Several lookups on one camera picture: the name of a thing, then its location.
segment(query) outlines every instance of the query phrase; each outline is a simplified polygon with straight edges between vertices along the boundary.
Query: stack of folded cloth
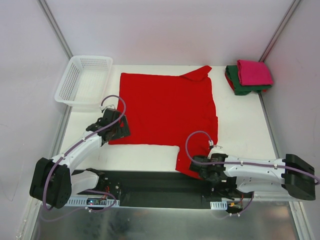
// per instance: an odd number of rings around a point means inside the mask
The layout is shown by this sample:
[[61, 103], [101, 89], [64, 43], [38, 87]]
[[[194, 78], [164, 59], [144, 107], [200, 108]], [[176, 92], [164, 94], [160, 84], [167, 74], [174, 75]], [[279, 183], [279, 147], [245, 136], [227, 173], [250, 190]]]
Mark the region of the stack of folded cloth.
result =
[[274, 83], [268, 67], [256, 61], [238, 60], [237, 65], [226, 66], [225, 77], [235, 95], [265, 92]]

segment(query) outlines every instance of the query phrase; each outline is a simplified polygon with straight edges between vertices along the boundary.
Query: white basket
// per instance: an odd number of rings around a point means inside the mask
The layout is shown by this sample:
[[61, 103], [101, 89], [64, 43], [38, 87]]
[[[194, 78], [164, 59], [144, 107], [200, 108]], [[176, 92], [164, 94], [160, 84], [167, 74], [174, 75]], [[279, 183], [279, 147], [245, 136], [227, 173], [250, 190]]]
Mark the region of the white basket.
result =
[[73, 56], [54, 95], [71, 107], [98, 107], [104, 97], [113, 60], [106, 56]]

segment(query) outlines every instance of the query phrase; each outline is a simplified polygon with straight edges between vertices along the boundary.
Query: gray floor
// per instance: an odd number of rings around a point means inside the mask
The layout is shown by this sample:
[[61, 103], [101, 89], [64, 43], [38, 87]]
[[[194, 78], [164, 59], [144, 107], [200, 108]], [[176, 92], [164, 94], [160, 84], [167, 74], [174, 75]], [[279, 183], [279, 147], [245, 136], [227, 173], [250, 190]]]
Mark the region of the gray floor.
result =
[[[46, 219], [54, 219], [73, 209], [74, 207], [64, 207], [42, 214]], [[223, 220], [218, 219], [225, 215], [225, 211], [197, 209], [115, 207], [103, 213], [89, 213], [87, 210], [80, 210], [55, 222], [48, 223], [38, 219], [32, 239], [298, 239], [287, 202], [253, 202], [248, 211], [240, 217], [233, 216]]]

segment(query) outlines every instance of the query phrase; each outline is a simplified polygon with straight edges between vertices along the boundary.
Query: pink folded cloth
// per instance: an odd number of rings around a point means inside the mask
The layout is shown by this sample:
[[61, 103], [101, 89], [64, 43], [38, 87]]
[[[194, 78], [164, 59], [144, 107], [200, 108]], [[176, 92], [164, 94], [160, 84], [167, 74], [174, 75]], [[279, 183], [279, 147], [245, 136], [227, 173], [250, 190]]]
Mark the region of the pink folded cloth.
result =
[[242, 86], [272, 85], [270, 71], [263, 62], [238, 60], [238, 76]]

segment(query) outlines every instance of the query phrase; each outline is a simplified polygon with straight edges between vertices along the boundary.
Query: folded cloth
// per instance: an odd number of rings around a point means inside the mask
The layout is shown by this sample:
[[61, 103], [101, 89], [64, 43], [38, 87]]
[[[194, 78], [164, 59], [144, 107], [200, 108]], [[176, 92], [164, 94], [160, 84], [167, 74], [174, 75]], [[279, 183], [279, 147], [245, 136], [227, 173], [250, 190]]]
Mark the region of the folded cloth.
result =
[[238, 77], [242, 86], [272, 85], [270, 71], [263, 62], [238, 60]]
[[[122, 73], [119, 95], [126, 103], [131, 135], [110, 141], [115, 144], [150, 144], [179, 146], [175, 169], [199, 178], [189, 170], [190, 159], [185, 151], [189, 134], [202, 130], [218, 141], [218, 118], [208, 77], [211, 67], [204, 66], [181, 76]], [[118, 111], [124, 106], [119, 102]], [[208, 137], [195, 134], [190, 138], [191, 156], [209, 154]]]
[[269, 89], [272, 87], [272, 85], [242, 86], [239, 82], [237, 65], [226, 66], [225, 78], [228, 81], [230, 87], [233, 89], [234, 94], [238, 96], [247, 95], [251, 91], [255, 91], [256, 93], [261, 93], [261, 91], [265, 91], [266, 89]]

